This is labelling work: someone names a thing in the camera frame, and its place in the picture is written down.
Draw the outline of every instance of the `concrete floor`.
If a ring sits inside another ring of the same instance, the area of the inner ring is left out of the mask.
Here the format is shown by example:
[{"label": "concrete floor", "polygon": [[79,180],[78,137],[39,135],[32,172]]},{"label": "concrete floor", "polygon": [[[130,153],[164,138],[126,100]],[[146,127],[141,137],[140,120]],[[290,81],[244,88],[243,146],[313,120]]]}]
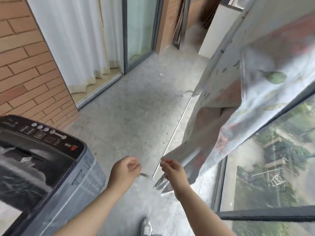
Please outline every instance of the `concrete floor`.
[{"label": "concrete floor", "polygon": [[[67,132],[86,142],[108,177],[113,164],[134,155],[142,172],[152,175],[209,59],[199,56],[205,31],[193,26],[186,34],[185,49],[170,46],[153,54],[138,67],[80,111],[81,120]],[[180,145],[195,97],[169,150]],[[159,171],[156,180],[161,176]],[[216,167],[198,178],[192,188],[211,203]],[[98,235],[140,235],[146,216],[155,234],[193,235],[184,211],[174,194],[162,197],[152,190],[154,182],[137,178],[120,199]]]}]

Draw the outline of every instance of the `doorway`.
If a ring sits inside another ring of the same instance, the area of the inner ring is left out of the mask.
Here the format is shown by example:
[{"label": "doorway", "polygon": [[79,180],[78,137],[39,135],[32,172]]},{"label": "doorway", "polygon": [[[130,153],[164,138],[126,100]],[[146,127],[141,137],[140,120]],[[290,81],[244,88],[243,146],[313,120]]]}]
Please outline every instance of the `doorway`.
[{"label": "doorway", "polygon": [[155,51],[163,0],[122,0],[124,74]]}]

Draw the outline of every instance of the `digital display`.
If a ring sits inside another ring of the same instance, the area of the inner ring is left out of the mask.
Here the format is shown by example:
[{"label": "digital display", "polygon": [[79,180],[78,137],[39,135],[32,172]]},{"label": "digital display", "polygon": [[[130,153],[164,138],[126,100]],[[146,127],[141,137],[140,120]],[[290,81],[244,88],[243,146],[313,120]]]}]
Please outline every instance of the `digital display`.
[{"label": "digital display", "polygon": [[42,132],[38,132],[34,135],[35,138],[38,138],[38,139],[41,139],[43,136],[45,136],[46,134],[45,133],[42,133]]}]

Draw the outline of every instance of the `shoe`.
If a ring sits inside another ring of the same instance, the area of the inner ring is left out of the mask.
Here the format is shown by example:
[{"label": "shoe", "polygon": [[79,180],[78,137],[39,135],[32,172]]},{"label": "shoe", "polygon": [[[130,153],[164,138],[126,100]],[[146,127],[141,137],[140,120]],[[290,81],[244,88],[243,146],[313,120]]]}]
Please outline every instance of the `shoe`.
[{"label": "shoe", "polygon": [[149,218],[145,218],[141,226],[141,236],[151,236],[153,233],[152,223]]}]

